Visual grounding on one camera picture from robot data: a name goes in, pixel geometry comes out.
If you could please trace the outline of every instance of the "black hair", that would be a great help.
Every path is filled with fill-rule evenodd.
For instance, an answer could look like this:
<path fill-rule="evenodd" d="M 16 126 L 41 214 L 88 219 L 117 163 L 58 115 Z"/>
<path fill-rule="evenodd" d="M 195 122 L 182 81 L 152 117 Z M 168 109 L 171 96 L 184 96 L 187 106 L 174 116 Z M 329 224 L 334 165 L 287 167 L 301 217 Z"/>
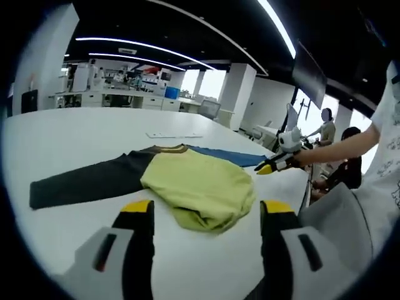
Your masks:
<path fill-rule="evenodd" d="M 330 108 L 326 108 L 326 110 L 328 111 L 328 113 L 329 113 L 329 120 L 330 121 L 332 121 L 332 111 L 331 111 L 331 109 Z"/>
<path fill-rule="evenodd" d="M 359 133 L 361 133 L 361 130 L 358 129 L 357 127 L 349 127 L 345 131 L 343 131 L 343 133 L 342 133 L 342 141 L 344 139 L 350 138 L 351 136 L 355 136 L 356 134 L 359 134 Z"/>

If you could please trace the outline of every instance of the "person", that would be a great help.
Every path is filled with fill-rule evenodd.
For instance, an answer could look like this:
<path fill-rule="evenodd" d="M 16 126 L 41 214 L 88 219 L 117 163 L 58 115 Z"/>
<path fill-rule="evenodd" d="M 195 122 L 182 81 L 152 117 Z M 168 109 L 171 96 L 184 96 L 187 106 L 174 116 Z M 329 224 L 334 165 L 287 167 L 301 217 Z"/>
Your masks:
<path fill-rule="evenodd" d="M 361 133 L 357 127 L 349 127 L 342 134 L 342 141 Z M 357 189 L 361 185 L 361 156 L 345 160 L 326 180 L 317 179 L 312 182 L 311 203 L 325 196 L 339 183 L 344 183 L 349 189 Z"/>
<path fill-rule="evenodd" d="M 379 253 L 400 216 L 400 64 L 392 61 L 386 87 L 368 129 L 326 147 L 301 151 L 294 160 L 305 166 L 356 158 L 378 144 L 375 157 L 354 195 L 371 235 L 374 255 Z"/>
<path fill-rule="evenodd" d="M 321 139 L 317 141 L 319 146 L 328 146 L 333 143 L 333 139 L 335 137 L 336 127 L 333 123 L 332 111 L 330 108 L 324 108 L 321 112 L 321 118 L 324 121 L 324 124 L 313 133 L 306 136 L 307 138 L 313 136 L 317 133 L 321 134 Z"/>
<path fill-rule="evenodd" d="M 68 82 L 67 82 L 67 90 L 71 92 L 74 84 L 74 77 L 76 72 L 76 65 L 68 65 Z"/>
<path fill-rule="evenodd" d="M 103 67 L 100 67 L 99 72 L 97 73 L 97 78 L 98 78 L 98 79 L 103 79 L 103 78 L 104 78 L 104 70 L 103 70 Z"/>
<path fill-rule="evenodd" d="M 94 64 L 96 63 L 95 59 L 92 59 L 89 66 L 89 76 L 87 79 L 87 89 L 92 89 L 94 86 L 94 78 L 96 78 L 98 73 L 98 67 Z"/>
<path fill-rule="evenodd" d="M 117 74 L 114 75 L 114 81 L 117 81 L 118 83 L 121 83 L 124 81 L 124 71 L 119 70 Z"/>

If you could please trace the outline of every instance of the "blue garment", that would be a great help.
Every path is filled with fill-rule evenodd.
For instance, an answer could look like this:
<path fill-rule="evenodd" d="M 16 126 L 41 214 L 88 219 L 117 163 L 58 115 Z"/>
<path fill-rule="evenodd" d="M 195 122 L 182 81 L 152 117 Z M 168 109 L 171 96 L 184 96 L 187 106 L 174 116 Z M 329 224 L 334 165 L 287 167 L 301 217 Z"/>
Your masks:
<path fill-rule="evenodd" d="M 239 152 L 231 152 L 225 150 L 218 149 L 209 149 L 203 147 L 196 147 L 186 145 L 189 149 L 196 151 L 197 153 L 205 154 L 208 156 L 212 156 L 215 158 L 225 159 L 226 161 L 230 161 L 233 164 L 238 165 L 239 167 L 251 167 L 257 166 L 259 163 L 267 159 L 265 155 L 253 155 L 253 154 L 245 154 Z"/>

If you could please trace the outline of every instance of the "woman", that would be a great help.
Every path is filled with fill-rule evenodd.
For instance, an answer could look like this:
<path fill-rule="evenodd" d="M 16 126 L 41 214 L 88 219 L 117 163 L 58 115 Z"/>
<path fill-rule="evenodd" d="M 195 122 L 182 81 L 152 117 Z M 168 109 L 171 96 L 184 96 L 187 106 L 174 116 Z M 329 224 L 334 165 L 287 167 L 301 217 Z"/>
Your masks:
<path fill-rule="evenodd" d="M 324 124 L 313 133 L 307 136 L 313 136 L 317 133 L 321 134 L 321 139 L 317 141 L 319 146 L 328 146 L 333 143 L 333 139 L 335 137 L 336 127 L 333 123 L 332 111 L 329 108 L 324 108 L 321 113 L 321 118 L 324 121 Z"/>
<path fill-rule="evenodd" d="M 349 127 L 342 134 L 342 141 L 361 133 L 357 127 Z M 361 185 L 361 156 L 347 159 L 326 180 L 317 179 L 312 182 L 315 190 L 311 193 L 311 202 L 327 194 L 339 183 L 344 183 L 349 189 L 357 189 Z"/>

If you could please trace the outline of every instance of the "table surface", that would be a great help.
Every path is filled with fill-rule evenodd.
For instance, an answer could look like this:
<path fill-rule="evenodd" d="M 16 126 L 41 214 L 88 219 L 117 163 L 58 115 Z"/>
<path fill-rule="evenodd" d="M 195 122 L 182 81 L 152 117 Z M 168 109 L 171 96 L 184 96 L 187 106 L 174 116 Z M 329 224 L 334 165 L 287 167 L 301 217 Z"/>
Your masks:
<path fill-rule="evenodd" d="M 149 131 L 182 130 L 200 138 L 150 139 Z M 271 153 L 198 114 L 125 108 L 68 108 L 30 112 L 4 123 L 3 174 L 28 247 L 44 270 L 63 274 L 75 250 L 99 228 L 111 227 L 121 208 L 132 201 L 155 203 L 156 253 L 152 267 L 155 299 L 244 299 L 263 277 L 259 201 L 281 199 L 295 211 L 301 206 L 308 175 L 300 169 L 256 175 L 257 201 L 251 212 L 218 236 L 178 226 L 168 207 L 149 190 L 89 203 L 29 207 L 32 181 L 116 158 L 157 144 L 180 143 L 249 154 Z"/>

